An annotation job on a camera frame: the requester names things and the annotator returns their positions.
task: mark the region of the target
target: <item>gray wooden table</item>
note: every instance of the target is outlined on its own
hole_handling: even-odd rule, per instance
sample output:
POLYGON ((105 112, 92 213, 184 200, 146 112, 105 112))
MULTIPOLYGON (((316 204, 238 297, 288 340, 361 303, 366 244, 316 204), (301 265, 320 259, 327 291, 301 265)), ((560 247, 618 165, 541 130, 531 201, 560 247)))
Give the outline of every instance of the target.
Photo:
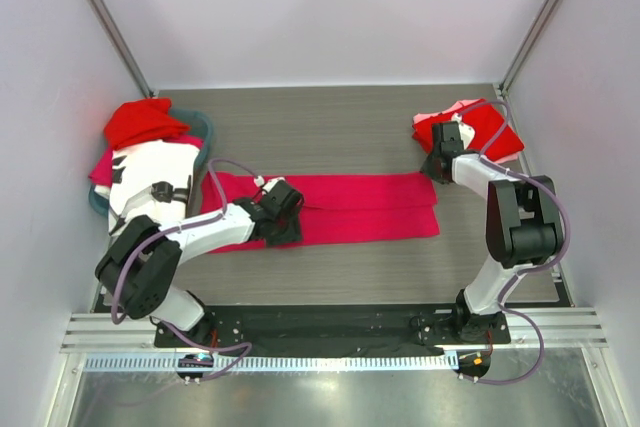
MULTIPOLYGON (((304 87, 165 91, 174 106, 214 123, 214 156, 263 174, 417 171, 425 154, 411 118, 456 100, 494 98, 491 85, 304 87)), ((203 255, 181 266, 177 284, 208 304, 452 302, 487 251, 484 202, 437 185, 438 237, 203 255)), ((197 211, 198 199, 192 210, 197 211)), ((548 273, 511 297, 557 300, 548 273)))

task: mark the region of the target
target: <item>clothing pile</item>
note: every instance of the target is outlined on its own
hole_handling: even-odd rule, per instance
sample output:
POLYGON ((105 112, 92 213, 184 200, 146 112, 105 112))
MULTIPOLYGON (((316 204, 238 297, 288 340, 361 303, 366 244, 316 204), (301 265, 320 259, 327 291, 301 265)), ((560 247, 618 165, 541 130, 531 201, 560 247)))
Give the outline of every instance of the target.
MULTIPOLYGON (((471 127, 469 144, 465 147, 480 150, 498 132, 504 123, 504 117, 493 107, 486 104, 485 99, 460 100, 444 112, 437 114, 417 114, 413 117, 413 138, 417 140, 428 154, 433 149, 433 136, 431 126, 439 122, 457 120, 463 125, 471 127), (461 112, 478 105, 468 113, 461 112)), ((518 158, 518 152, 524 150, 524 144, 510 126, 500 134, 496 141, 489 147, 486 156, 497 163, 507 162, 518 158)))
POLYGON ((170 99, 120 106, 104 129, 108 149, 89 178, 109 199, 109 234, 148 215, 155 222, 182 220, 193 184, 193 164, 203 141, 169 115, 170 99))

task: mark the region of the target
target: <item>pink cloth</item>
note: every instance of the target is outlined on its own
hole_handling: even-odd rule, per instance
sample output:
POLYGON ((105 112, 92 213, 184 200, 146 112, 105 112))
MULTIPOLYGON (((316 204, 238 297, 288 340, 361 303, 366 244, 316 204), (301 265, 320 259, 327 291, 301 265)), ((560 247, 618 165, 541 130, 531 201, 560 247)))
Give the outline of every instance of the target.
MULTIPOLYGON (((257 192, 251 176, 218 174, 229 200, 257 192)), ((438 235, 433 184, 419 173, 396 175, 288 175, 287 182, 305 197, 300 213, 303 241, 290 247, 399 240, 438 235)), ((209 176, 202 183, 201 212, 221 202, 209 176)), ((212 253, 259 249, 247 242, 212 253)))
MULTIPOLYGON (((198 137, 194 137, 193 135, 179 135, 177 137, 173 137, 170 139, 164 139, 165 142, 175 143, 175 144, 191 144, 198 149, 202 148, 204 141, 198 137)), ((112 163, 113 161, 113 149, 111 147, 107 147, 102 157, 93 168, 91 173, 89 174, 89 178, 91 182, 95 185, 106 185, 107 187, 111 187, 112 183, 112 163)))
MULTIPOLYGON (((413 123, 417 124, 421 120, 428 119, 429 117, 435 117, 436 115, 446 114, 447 112, 452 112, 454 110, 458 110, 459 108, 464 107, 465 105, 473 104, 473 103, 475 103, 477 101, 478 101, 478 99, 474 99, 474 100, 459 100, 458 102, 453 104, 450 108, 448 108, 447 110, 443 110, 442 112, 435 112, 433 114, 416 114, 416 115, 413 116, 413 123)), ((501 159, 496 160, 496 164, 502 164, 503 162, 509 162, 511 160, 518 160, 518 154, 506 155, 506 156, 502 157, 501 159)))

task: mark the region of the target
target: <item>magenta towel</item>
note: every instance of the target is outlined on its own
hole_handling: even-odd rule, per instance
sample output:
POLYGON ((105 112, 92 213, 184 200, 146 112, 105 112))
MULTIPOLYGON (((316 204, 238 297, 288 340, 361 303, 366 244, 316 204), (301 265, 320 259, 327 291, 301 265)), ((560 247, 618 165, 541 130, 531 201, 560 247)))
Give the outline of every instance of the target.
MULTIPOLYGON (((218 174, 229 201, 252 197, 251 176, 218 174)), ((266 180, 278 177, 265 177, 266 180)), ((305 197, 300 213, 303 241, 286 247, 400 240, 438 235, 433 184, 419 173, 393 175, 287 175, 287 182, 305 197)), ((221 202, 209 176, 202 182, 202 213, 221 202)), ((259 249, 247 242, 212 253, 259 249)))

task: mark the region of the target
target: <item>folded cloth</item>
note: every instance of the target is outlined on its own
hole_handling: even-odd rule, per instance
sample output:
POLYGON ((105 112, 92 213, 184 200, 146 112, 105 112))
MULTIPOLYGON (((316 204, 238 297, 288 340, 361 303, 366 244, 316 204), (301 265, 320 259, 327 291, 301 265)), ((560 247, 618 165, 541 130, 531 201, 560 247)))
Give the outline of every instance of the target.
MULTIPOLYGON (((218 174, 229 201, 257 192, 251 176, 218 174)), ((288 175, 305 197, 300 212, 303 241, 288 247, 431 237, 440 233, 433 212, 433 184, 419 173, 394 175, 288 175)), ((202 182, 202 213, 221 207, 210 176, 202 182)), ((212 253, 259 249, 247 242, 212 253)))
MULTIPOLYGON (((433 136, 431 126, 438 122, 449 122, 453 114, 460 112, 467 107, 486 102, 485 99, 462 100, 456 102, 453 107, 439 114, 428 115, 418 114, 414 117, 414 133, 413 138, 416 139, 426 153, 430 153, 433 149, 433 136)), ((498 131, 504 123, 504 117, 492 106, 485 105, 468 112, 462 116, 462 121, 470 125, 475 130, 475 135, 470 149, 480 150, 498 131)), ((496 141, 489 147, 486 152, 487 157, 494 162, 504 162, 512 160, 518 152, 524 149, 524 144, 511 129, 510 126, 500 134, 496 141)))
POLYGON ((193 185, 193 163, 199 149, 162 140, 143 142, 113 153, 114 181, 109 195, 109 233, 118 235, 129 220, 148 215, 159 224, 185 218, 193 185), (151 187, 171 184, 178 193, 170 202, 156 200, 151 187))
POLYGON ((113 150, 184 134, 190 127, 168 112, 171 99, 142 99, 122 104, 104 128, 113 150))
MULTIPOLYGON (((179 135, 178 137, 166 139, 165 142, 176 143, 176 144, 189 144, 189 145, 193 145, 194 147, 197 147, 198 150, 202 149, 202 145, 204 144, 204 141, 201 138, 194 137, 193 135, 184 135, 184 134, 179 135)), ((111 187, 111 182, 113 178, 112 177, 113 167, 111 164, 112 162, 113 162, 113 149, 111 147, 107 147, 107 149, 104 151, 104 154, 102 154, 102 157, 100 157, 100 160, 98 161, 96 166, 93 168, 93 170, 89 174, 89 178, 91 179, 91 182, 93 182, 95 185, 111 187)), ((98 192, 98 190, 96 189, 96 192, 102 195, 100 192, 106 193, 107 191, 104 189, 101 189, 100 192, 98 192)))

